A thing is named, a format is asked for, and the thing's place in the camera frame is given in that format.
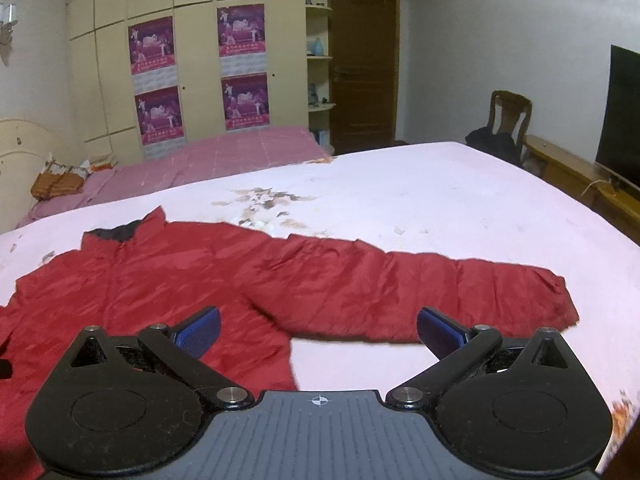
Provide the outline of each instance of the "jacket sleeve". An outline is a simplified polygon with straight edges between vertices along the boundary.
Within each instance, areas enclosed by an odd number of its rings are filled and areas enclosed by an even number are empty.
[[[439,254],[385,253],[362,241],[291,235],[282,240],[228,227],[228,279],[292,334],[415,342],[416,319],[434,306],[458,322],[490,324],[505,336],[558,330],[578,313],[564,279],[551,271]]]

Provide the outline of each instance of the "television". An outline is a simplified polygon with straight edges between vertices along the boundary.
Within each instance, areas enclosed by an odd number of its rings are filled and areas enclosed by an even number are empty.
[[[596,163],[640,190],[640,54],[615,45]]]

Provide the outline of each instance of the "pink bedsheet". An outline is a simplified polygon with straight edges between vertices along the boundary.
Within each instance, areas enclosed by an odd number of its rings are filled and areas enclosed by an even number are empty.
[[[267,128],[211,137],[159,160],[98,171],[87,179],[81,193],[38,202],[17,227],[88,205],[327,156],[305,128]]]

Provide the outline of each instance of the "pink poster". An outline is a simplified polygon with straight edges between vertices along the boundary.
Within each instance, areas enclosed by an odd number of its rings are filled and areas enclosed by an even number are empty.
[[[270,123],[266,73],[223,77],[222,101],[227,131]]]
[[[154,144],[184,136],[178,87],[136,95],[142,144]]]
[[[173,17],[129,27],[129,55],[133,75],[175,65]]]
[[[266,52],[264,4],[218,9],[220,57]]]

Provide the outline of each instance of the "black bag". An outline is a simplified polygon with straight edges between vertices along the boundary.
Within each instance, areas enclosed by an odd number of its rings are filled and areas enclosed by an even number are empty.
[[[522,166],[520,155],[516,151],[516,143],[507,132],[494,135],[487,126],[483,126],[468,134],[465,142],[470,148],[496,156],[519,168]]]

